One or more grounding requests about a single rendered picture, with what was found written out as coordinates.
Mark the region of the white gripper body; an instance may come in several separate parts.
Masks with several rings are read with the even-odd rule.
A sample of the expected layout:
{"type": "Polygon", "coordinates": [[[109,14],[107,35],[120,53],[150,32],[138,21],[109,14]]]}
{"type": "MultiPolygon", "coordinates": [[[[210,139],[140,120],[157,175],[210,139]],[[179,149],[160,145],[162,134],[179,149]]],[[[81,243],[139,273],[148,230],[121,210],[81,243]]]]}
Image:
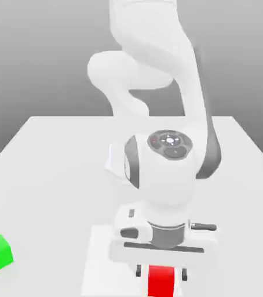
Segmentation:
{"type": "Polygon", "coordinates": [[[218,264],[218,244],[196,242],[159,249],[152,244],[112,240],[109,257],[114,262],[174,267],[214,267],[218,264]]]}

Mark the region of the small red cube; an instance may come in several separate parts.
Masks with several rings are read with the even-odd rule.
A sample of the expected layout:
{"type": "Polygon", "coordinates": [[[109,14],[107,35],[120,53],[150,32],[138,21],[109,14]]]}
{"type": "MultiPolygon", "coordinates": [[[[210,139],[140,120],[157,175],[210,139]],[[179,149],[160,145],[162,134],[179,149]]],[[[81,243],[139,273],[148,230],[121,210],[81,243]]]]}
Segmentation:
{"type": "Polygon", "coordinates": [[[148,297],[173,297],[174,268],[150,265],[148,270],[148,297]]]}

